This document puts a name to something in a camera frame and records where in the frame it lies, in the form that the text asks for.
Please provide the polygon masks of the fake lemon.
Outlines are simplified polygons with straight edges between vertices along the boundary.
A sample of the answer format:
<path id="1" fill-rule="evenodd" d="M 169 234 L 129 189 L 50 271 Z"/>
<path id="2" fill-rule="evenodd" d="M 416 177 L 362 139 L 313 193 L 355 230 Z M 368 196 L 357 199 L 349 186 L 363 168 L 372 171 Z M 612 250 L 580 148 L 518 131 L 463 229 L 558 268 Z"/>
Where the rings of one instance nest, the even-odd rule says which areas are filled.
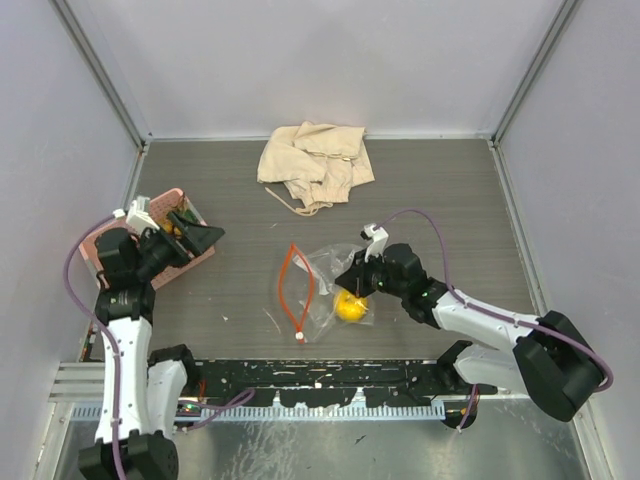
<path id="1" fill-rule="evenodd" d="M 336 316 L 346 323 L 360 323 L 369 311 L 367 298 L 361 298 L 346 290 L 334 295 L 333 308 Z"/>

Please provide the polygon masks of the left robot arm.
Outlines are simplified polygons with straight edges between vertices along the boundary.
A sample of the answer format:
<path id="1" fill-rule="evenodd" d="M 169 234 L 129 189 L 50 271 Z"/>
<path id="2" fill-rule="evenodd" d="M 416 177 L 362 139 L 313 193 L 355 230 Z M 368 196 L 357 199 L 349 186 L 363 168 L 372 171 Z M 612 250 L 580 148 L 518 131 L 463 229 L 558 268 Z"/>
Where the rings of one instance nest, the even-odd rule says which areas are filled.
<path id="1" fill-rule="evenodd" d="M 200 372 L 184 344 L 149 349 L 152 281 L 203 256 L 225 231 L 177 210 L 168 214 L 169 229 L 134 210 L 126 221 L 94 241 L 101 268 L 92 318 L 103 338 L 104 387 L 94 444 L 79 452 L 78 467 L 86 479 L 175 479 L 178 401 L 197 390 Z"/>

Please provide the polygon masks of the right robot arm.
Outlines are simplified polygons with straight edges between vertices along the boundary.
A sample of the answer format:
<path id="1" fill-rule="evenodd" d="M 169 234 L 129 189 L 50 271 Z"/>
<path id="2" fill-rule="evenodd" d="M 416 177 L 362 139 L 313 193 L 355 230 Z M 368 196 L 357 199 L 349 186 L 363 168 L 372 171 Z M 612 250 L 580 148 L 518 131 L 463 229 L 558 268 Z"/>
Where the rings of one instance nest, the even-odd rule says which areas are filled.
<path id="1" fill-rule="evenodd" d="M 469 337 L 439 360 L 438 379 L 449 393 L 471 384 L 500 387 L 527 395 L 544 413 L 567 422 L 606 378 L 565 315 L 509 312 L 449 289 L 427 274 L 407 244 L 377 256 L 357 252 L 335 282 L 358 297 L 394 296 L 414 321 Z"/>

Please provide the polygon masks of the clear zip top bag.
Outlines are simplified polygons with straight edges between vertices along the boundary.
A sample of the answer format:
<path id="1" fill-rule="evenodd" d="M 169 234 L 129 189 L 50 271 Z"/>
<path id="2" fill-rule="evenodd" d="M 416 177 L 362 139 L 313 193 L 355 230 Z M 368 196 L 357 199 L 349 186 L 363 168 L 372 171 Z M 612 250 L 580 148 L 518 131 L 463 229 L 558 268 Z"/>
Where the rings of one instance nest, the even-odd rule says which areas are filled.
<path id="1" fill-rule="evenodd" d="M 276 291 L 298 343 L 317 342 L 336 326 L 374 324 L 375 303 L 371 299 L 368 314 L 360 323 L 340 320 L 333 308 L 334 295 L 345 290 L 335 284 L 335 279 L 351 266 L 358 250 L 354 244 L 339 243 L 306 254 L 296 244 L 289 245 Z"/>

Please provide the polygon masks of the fake brown longan bunch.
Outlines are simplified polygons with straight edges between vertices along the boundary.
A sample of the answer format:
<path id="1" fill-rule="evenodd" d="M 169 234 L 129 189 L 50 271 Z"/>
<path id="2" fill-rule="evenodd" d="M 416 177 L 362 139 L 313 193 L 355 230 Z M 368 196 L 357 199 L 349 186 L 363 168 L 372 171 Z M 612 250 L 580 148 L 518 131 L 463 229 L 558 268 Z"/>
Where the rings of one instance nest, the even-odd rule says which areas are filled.
<path id="1" fill-rule="evenodd" d="M 189 226 L 201 223 L 190 200 L 182 190 L 169 191 L 159 200 L 159 208 L 156 222 L 164 231 L 177 239 L 185 237 Z"/>

